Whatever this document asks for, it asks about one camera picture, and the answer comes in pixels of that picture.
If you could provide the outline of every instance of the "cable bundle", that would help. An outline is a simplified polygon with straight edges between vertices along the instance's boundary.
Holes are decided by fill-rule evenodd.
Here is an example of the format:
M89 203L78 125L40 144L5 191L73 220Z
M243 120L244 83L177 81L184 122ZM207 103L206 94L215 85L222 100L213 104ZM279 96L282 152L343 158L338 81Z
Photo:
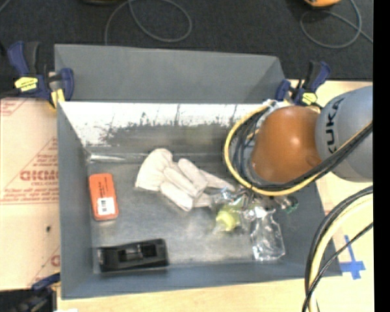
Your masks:
M224 144L224 161L233 177L244 187L265 196L281 196L296 192L332 171L349 153L351 153L371 132L372 121L344 142L330 157L313 169L287 183L260 183L248 181L246 175L245 150L254 140L257 123L272 112L276 101L268 101L262 107L241 118L230 130Z

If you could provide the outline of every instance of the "cardboard sheet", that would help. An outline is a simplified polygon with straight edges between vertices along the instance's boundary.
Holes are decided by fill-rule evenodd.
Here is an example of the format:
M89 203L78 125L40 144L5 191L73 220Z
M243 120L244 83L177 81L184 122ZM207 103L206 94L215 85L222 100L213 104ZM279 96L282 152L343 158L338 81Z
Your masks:
M0 102L0 291L27 289L60 266L56 111Z

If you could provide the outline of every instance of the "black cable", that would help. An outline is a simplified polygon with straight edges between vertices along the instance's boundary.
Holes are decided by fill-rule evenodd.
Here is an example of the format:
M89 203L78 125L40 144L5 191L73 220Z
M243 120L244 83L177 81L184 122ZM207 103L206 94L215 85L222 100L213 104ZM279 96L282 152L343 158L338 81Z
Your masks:
M18 89L12 89L12 90L9 90L9 91L6 91L6 92L2 92L0 94L0 99L5 98L5 97L10 97L10 96L16 96L18 94L19 94L19 90Z
M366 234L369 230L371 230L373 228L374 224L373 222L371 222L368 226L366 226L363 230L361 230L353 239L351 239L349 242L347 242L343 247L341 247L339 250L337 250L329 259L328 261L325 263L325 265L319 270L319 273L317 274L317 276L315 277L315 279L313 280L307 294L306 294L306 298L305 298L305 301L304 301L304 304L302 306L302 312L306 312L306 309L307 309L307 306L309 304L309 301L312 297L312 294L313 292L315 291L315 289L317 288L317 285L319 284L319 282L321 281L323 275L325 274L325 272L327 271L327 269L329 268L329 266L333 263L333 261L345 250L347 249L351 244L353 244L356 240L358 240L359 238L361 238L362 236L364 236L364 234Z
M346 18L342 17L341 15L338 15L334 12L330 12L330 11L327 11L327 10L309 10L305 13L302 14L302 17L300 18L300 28L302 30L302 32L315 44L319 45L319 46L322 46L322 47L325 47L327 49L342 49L342 48L345 48L345 47L348 47L350 46L351 44L353 44L357 39L358 37L362 34L370 43L373 43L373 40L372 38L367 35L365 32L363 32L361 30L362 28L362 19L361 19L361 14L358 10L358 7L356 5L356 3L354 2L354 0L349 0L351 5L352 5L352 8L354 9L354 11L356 12L356 17L357 17L357 25L354 25L352 22L348 21ZM349 40L348 42L346 43L343 43L343 44L339 44L339 45L332 45L332 44L325 44L325 43L322 43L322 42L319 42L318 40L314 39L305 29L305 26L304 26L304 18L309 14L309 13L312 13L312 12L323 12L325 14L328 14L330 16L333 16L339 20L341 20L342 22L348 24L349 26L353 27L357 32L355 33L354 37Z
M309 288L309 270L311 268L311 264L313 262L313 258L315 256L315 252L321 237L325 234L326 230L331 226L333 221L335 221L338 216L350 205L352 205L355 201L362 198L363 196L372 194L374 191L373 186L366 187L353 195L347 197L342 202L338 203L329 213L325 216L324 220L320 223L315 235L313 237L313 241L311 243L311 247L309 249L309 254L307 257L307 263L305 266L305 290Z
M256 119L260 119L264 115L266 111L264 112L258 112L257 114L253 115L250 119L246 120L240 127L239 130L237 131L237 134L239 134L239 131L245 131L245 129L251 127L253 124L255 124ZM305 181L309 177L312 177L314 175L316 179L319 179L323 176L325 176L328 172L332 171L338 164L340 164L346 156L348 156L359 144L361 144L372 132L372 122L369 123L365 128L363 128L357 135L354 136L354 138L344 147L341 147L338 149L335 153L333 153L331 156L329 156L327 159L323 160L320 164L316 165L314 168L310 169L306 173L300 175L299 177L288 181L286 183L260 183L260 182L250 182L252 187L257 188L257 189L265 189L267 191L281 191L281 190L286 190L290 189L297 184ZM240 139L237 141L236 145L236 152L240 152L242 147L239 146L239 141L240 142L245 142L246 140L246 133L241 133L241 135L236 136L239 137ZM241 165L238 163L240 160L244 158L243 153L238 154L238 160L235 162L231 162L233 165L234 169L238 171L240 175L242 175L241 172Z
M128 5L129 6L129 10L130 10L130 14L131 16L133 17L135 23L137 24L137 26L140 28L140 30L142 30L146 35L148 35L149 37L152 37L153 39L156 39L160 42L166 42L166 43L174 43L174 42L180 42L182 40L184 40L186 37L189 36L189 34L192 32L192 20L188 14L188 12L183 9L181 6L179 6L177 3L171 1L171 0L156 0L156 1L162 1L162 2L165 2L165 3L168 3L174 7L176 7L177 9L179 9L186 17L186 19L188 20L188 30L186 31L186 33L183 35L183 36L180 36L180 37L177 37L177 38L163 38L163 37L160 37L160 36L157 36L156 34L153 34L152 32L148 31L142 24L141 22L138 20L138 18L136 17L135 15L135 12L133 10L133 7L132 7L132 3L134 3L135 1L139 1L139 0L127 0L125 2L123 2L122 4L120 4L115 10L114 12L112 12L112 14L110 15L106 25L105 25L105 29L104 29L104 43L105 45L108 45L108 32L109 32L109 27L110 27L110 23L111 23L111 20L113 19L114 15L120 10L122 9L125 5Z

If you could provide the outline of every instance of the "yellow object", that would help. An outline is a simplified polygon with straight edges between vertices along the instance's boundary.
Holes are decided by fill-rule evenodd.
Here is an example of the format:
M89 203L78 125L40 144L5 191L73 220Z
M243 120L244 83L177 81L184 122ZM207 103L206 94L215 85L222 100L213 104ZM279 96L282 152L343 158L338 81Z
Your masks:
M52 91L51 98L53 106L57 107L59 101L65 101L64 91L62 89Z
M218 225L222 224L226 231L233 231L240 224L239 214L228 205L221 208L215 220Z
M14 86L20 89L22 92L26 92L36 88L36 84L38 83L38 79L35 77L21 77L18 79Z

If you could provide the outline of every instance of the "kuka logo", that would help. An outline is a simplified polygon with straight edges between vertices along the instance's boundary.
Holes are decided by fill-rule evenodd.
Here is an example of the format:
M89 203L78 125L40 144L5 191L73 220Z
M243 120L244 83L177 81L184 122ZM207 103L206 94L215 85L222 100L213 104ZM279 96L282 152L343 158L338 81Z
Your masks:
M326 144L328 145L328 150L330 153L334 153L337 151L337 146L335 145L335 133L333 130L333 127L335 125L334 118L337 115L339 105L344 100L344 98L338 99L333 105L331 112L328 113L327 118L328 122L326 123L325 127L325 133L327 136L329 136L329 139L326 141Z
M23 181L38 180L57 180L58 171L56 170L25 170L20 172L20 179Z

